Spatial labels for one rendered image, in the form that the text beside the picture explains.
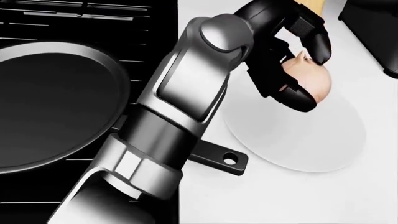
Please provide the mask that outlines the black three-finger robot hand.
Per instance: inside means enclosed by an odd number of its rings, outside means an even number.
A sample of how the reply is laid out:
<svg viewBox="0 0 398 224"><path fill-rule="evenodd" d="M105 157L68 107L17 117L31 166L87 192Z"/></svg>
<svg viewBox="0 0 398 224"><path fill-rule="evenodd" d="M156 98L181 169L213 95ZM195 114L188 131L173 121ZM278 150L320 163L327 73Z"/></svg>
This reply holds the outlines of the black three-finger robot hand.
<svg viewBox="0 0 398 224"><path fill-rule="evenodd" d="M323 65L331 57L325 21L294 0L252 0L234 15L242 18L254 35L254 46L244 62L260 95L271 96L296 111L316 108L314 97L282 68L282 63L294 55L288 43L275 35L287 29L300 39L316 65Z"/></svg>

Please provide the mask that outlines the white round plate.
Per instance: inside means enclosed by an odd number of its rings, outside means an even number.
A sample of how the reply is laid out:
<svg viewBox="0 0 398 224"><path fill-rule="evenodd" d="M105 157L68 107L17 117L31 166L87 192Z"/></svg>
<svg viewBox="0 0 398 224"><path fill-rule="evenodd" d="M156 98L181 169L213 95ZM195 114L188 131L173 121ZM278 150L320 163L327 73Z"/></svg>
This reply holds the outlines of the white round plate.
<svg viewBox="0 0 398 224"><path fill-rule="evenodd" d="M363 152L366 130L354 106L331 95L308 113L270 98L229 96L223 119L247 149L277 166L331 172L350 166Z"/></svg>

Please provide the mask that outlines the black frying pan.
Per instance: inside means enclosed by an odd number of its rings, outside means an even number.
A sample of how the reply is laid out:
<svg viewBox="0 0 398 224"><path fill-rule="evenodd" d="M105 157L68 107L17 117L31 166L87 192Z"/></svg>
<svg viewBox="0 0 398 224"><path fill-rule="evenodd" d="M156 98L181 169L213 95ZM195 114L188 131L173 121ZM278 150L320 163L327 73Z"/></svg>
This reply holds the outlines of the black frying pan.
<svg viewBox="0 0 398 224"><path fill-rule="evenodd" d="M197 140L205 124L185 118L180 134L161 138L149 127L163 118L153 103L164 74L142 91L121 134L112 134L89 170L120 179L148 172L181 177L187 160L242 175L245 154ZM94 48L68 42L31 42L0 49L0 175L46 167L92 145L118 121L131 94L127 72Z"/></svg>

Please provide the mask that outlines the wooden cutting board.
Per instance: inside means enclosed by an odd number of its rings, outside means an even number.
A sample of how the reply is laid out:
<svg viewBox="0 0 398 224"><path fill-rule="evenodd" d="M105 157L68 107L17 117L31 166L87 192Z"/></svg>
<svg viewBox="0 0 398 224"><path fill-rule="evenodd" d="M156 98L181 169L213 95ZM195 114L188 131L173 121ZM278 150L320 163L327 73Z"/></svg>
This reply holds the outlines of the wooden cutting board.
<svg viewBox="0 0 398 224"><path fill-rule="evenodd" d="M325 0L294 0L294 1L299 4L303 4L318 16L323 17L322 13L325 5Z"/></svg>

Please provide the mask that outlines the black countertop appliance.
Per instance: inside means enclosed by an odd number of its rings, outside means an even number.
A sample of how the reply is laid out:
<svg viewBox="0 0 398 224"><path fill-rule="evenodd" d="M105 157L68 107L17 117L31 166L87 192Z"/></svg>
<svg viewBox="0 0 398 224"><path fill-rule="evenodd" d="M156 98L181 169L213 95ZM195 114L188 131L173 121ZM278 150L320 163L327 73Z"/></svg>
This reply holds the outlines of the black countertop appliance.
<svg viewBox="0 0 398 224"><path fill-rule="evenodd" d="M398 0L346 0L338 19L383 68L398 80Z"/></svg>

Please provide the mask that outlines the black stovetop with grates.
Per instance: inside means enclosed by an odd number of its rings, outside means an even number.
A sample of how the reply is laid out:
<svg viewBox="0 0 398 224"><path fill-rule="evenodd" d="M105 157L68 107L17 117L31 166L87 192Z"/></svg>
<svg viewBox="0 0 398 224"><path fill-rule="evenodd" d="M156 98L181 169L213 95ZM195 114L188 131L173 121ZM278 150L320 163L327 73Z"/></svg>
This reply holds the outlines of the black stovetop with grates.
<svg viewBox="0 0 398 224"><path fill-rule="evenodd" d="M132 90L123 119L176 38L177 0L0 0L0 49L68 42L115 59L127 72ZM92 145L58 162L1 174L0 224L47 224L121 121Z"/></svg>

